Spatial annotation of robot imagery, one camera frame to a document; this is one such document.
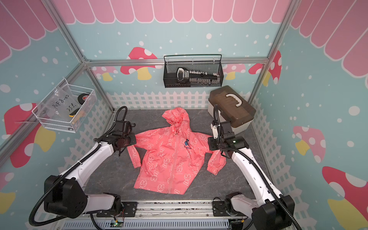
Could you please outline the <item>pink hooded rain jacket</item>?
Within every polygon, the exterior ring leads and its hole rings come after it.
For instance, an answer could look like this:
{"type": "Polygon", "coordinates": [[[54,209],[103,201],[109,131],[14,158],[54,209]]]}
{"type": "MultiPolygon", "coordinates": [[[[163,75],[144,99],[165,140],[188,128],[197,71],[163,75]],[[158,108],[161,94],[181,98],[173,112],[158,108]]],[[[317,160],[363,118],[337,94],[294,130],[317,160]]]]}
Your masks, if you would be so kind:
{"type": "Polygon", "coordinates": [[[167,110],[162,117],[168,127],[137,134],[136,144],[127,151],[140,173],[135,189],[183,195],[199,173],[205,155],[211,154],[207,170],[217,175],[226,165],[220,150],[210,150],[209,135],[193,132],[190,118],[183,108],[167,110]]]}

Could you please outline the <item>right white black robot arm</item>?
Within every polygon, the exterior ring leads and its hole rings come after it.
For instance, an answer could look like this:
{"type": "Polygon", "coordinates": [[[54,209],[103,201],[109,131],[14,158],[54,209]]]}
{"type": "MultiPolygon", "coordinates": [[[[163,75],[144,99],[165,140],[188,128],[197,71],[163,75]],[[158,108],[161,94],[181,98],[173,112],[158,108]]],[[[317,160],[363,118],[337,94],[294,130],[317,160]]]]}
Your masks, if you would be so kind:
{"type": "Polygon", "coordinates": [[[226,210],[232,215],[242,213],[249,217],[257,230],[283,230],[290,226],[300,230],[301,226],[293,216],[294,200],[290,195],[283,195],[268,179],[246,140],[234,134],[229,122],[213,121],[211,129],[210,149],[219,150],[223,157],[239,167],[255,195],[255,199],[242,193],[227,195],[226,210]]]}

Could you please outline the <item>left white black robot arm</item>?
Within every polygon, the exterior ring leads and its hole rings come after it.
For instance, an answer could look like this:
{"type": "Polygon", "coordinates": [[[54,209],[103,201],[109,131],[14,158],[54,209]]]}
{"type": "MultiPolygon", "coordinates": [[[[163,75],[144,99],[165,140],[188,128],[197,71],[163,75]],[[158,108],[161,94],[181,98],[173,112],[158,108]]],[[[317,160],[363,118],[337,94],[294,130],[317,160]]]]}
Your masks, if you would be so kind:
{"type": "Polygon", "coordinates": [[[112,217],[124,211],[121,196],[113,193],[86,194],[83,186],[93,172],[113,153],[121,154],[128,146],[136,144],[134,123],[115,121],[95,145],[73,166],[60,175],[51,175],[44,182],[44,194],[29,215],[29,224],[44,226],[64,218],[75,219],[81,214],[104,211],[112,217]]]}

